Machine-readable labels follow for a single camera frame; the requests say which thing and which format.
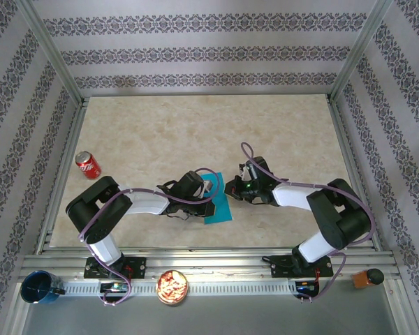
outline bowl of food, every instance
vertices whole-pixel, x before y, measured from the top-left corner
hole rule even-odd
[[[188,281],[183,273],[169,270],[162,274],[157,281],[156,294],[164,304],[176,305],[185,298],[188,286]]]

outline teal cloth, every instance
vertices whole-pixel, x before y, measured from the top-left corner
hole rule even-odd
[[[220,172],[217,172],[217,176],[219,177],[221,185],[219,187],[219,192],[217,192],[216,196],[212,200],[214,205],[216,206],[216,211],[214,212],[213,216],[204,218],[205,225],[208,225],[211,223],[231,221],[233,219],[233,217],[231,216],[230,205],[228,204],[228,198],[223,192],[223,190],[225,189],[225,184],[223,183],[222,174]],[[216,190],[216,185],[217,185],[216,176],[214,176],[212,173],[209,173],[209,174],[204,174],[201,177],[203,178],[203,180],[212,181],[212,184],[213,184],[212,190],[209,193],[205,193],[205,197],[209,197]]]

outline coca-cola can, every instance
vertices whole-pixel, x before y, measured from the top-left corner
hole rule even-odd
[[[88,179],[98,178],[101,174],[101,168],[96,159],[88,151],[81,151],[75,157],[76,165],[85,174]]]

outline patterned wallpaper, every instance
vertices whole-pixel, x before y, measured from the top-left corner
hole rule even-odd
[[[91,96],[328,93],[374,0],[34,4]]]
[[[76,105],[11,0],[0,0],[0,329],[33,253]]]
[[[338,108],[419,323],[419,1],[391,5]]]

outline blue cup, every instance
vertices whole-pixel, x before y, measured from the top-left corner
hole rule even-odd
[[[49,304],[64,294],[62,280],[46,271],[29,274],[20,288],[20,296],[30,304]]]

